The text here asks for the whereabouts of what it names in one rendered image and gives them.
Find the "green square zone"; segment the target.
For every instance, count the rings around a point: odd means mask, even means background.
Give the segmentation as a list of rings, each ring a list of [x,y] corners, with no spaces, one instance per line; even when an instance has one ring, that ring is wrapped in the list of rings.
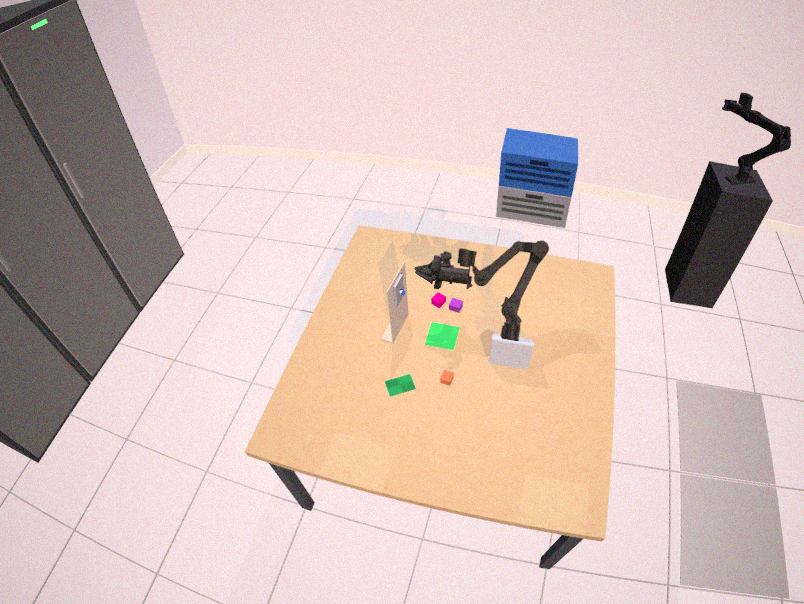
[[[460,327],[431,323],[425,345],[454,350]]]

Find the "green square patch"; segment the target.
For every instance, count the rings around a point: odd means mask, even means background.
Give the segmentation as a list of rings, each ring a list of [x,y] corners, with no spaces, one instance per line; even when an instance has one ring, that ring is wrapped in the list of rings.
[[[416,389],[410,373],[384,382],[390,397]]]

